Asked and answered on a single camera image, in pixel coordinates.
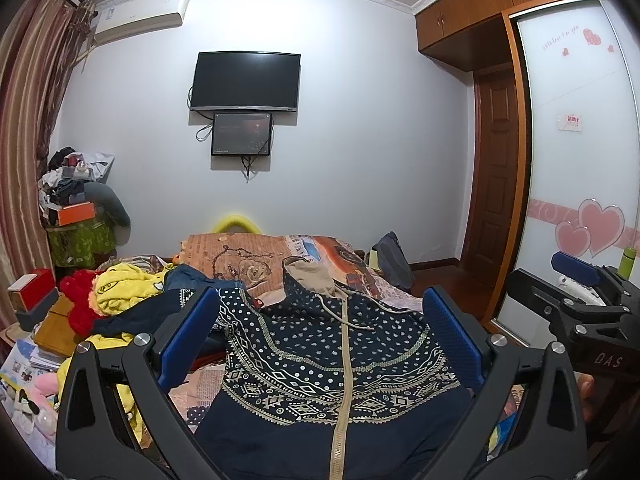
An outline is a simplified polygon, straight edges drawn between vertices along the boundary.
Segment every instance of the red box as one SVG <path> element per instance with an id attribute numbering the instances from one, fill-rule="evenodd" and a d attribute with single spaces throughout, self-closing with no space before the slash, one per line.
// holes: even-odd
<path id="1" fill-rule="evenodd" d="M 14 310 L 31 310 L 56 287 L 51 269 L 34 269 L 32 274 L 35 274 L 35 277 L 19 290 L 9 290 Z"/>

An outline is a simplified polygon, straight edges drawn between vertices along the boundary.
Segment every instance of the black cable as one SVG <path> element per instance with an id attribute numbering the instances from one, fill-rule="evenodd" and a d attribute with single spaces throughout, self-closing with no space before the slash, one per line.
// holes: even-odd
<path id="1" fill-rule="evenodd" d="M 189 110 L 191 110 L 191 93 L 193 92 L 193 86 L 191 88 L 189 88 L 189 92 L 187 93 L 187 107 L 189 108 Z M 201 116 L 203 116 L 205 119 L 211 121 L 211 124 L 206 124 L 206 126 L 203 126 L 201 129 L 199 129 L 196 132 L 196 140 L 198 142 L 204 142 L 205 140 L 209 139 L 209 136 L 213 133 L 213 121 L 214 118 L 213 117 L 209 117 L 206 116 L 205 114 L 203 114 L 200 110 L 193 110 L 194 112 L 199 113 Z M 202 130 L 206 130 L 207 128 L 209 128 L 209 133 L 207 133 L 206 136 L 204 137 L 199 137 L 198 134 L 202 131 Z"/>
<path id="2" fill-rule="evenodd" d="M 265 141 L 262 143 L 262 146 L 260 147 L 260 149 L 258 150 L 258 155 L 254 155 L 254 156 L 249 156 L 249 155 L 243 155 L 240 157 L 240 161 L 242 162 L 242 167 L 244 168 L 244 170 L 246 171 L 246 180 L 247 182 L 249 182 L 249 172 L 251 171 L 251 166 L 252 164 L 256 161 L 256 159 L 260 156 L 260 152 L 264 149 L 264 147 L 267 145 L 267 142 L 270 142 L 271 137 L 273 135 L 273 118 L 271 118 L 271 125 L 270 125 L 270 130 L 269 130 L 269 137 L 267 137 L 265 139 Z"/>

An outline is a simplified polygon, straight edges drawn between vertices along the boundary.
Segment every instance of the drawstring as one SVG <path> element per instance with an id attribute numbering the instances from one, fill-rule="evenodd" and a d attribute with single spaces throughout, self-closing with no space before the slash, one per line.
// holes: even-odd
<path id="1" fill-rule="evenodd" d="M 337 288 L 339 288 L 341 291 L 343 291 L 346 294 L 349 294 L 349 295 L 350 294 L 359 294 L 361 296 L 364 296 L 368 300 L 373 301 L 373 303 L 375 303 L 382 310 L 384 310 L 385 312 L 388 312 L 389 314 L 406 314 L 407 312 L 414 312 L 414 310 L 412 308 L 405 308 L 405 309 L 398 308 L 397 310 L 391 310 L 384 303 L 378 301 L 376 298 L 372 298 L 369 294 L 363 294 L 362 292 L 356 292 L 355 290 L 349 290 L 348 288 L 340 286 L 338 283 L 336 283 L 336 286 L 337 286 Z"/>
<path id="2" fill-rule="evenodd" d="M 332 312 L 325 304 L 324 304 L 324 300 L 322 299 L 322 296 L 320 296 L 320 294 L 316 294 L 316 297 L 318 298 L 318 300 L 320 300 L 320 303 L 322 304 L 322 308 L 329 313 L 334 319 L 340 321 L 340 323 L 345 324 L 347 326 L 350 326 L 351 328 L 354 328 L 356 330 L 371 330 L 373 332 L 373 328 L 370 326 L 358 326 L 358 325 L 354 325 L 353 323 L 350 323 L 349 321 L 345 321 L 343 320 L 340 316 L 338 316 L 337 314 L 335 314 L 334 312 Z"/>

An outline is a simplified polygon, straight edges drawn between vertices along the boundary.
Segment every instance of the metal screw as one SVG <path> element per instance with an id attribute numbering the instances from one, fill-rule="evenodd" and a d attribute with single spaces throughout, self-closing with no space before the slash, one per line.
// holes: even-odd
<path id="1" fill-rule="evenodd" d="M 147 333 L 138 334 L 133 338 L 133 344 L 136 346 L 144 346 L 151 341 L 151 336 Z"/>
<path id="2" fill-rule="evenodd" d="M 88 341 L 82 341 L 81 343 L 78 343 L 78 346 L 76 346 L 76 351 L 79 354 L 84 354 L 89 348 L 91 348 L 91 343 Z"/>
<path id="3" fill-rule="evenodd" d="M 502 334 L 493 334 L 490 340 L 495 346 L 505 346 L 508 343 L 507 338 Z"/>
<path id="4" fill-rule="evenodd" d="M 559 341 L 553 341 L 551 343 L 551 349 L 556 353 L 556 354 L 564 354 L 564 345 L 559 342 Z"/>

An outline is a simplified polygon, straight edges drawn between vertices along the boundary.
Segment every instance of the curtain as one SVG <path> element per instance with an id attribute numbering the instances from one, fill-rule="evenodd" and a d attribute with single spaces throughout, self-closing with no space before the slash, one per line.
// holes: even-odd
<path id="1" fill-rule="evenodd" d="M 0 326 L 15 321 L 6 292 L 18 276 L 52 268 L 37 181 L 91 2 L 26 0 L 0 40 Z"/>

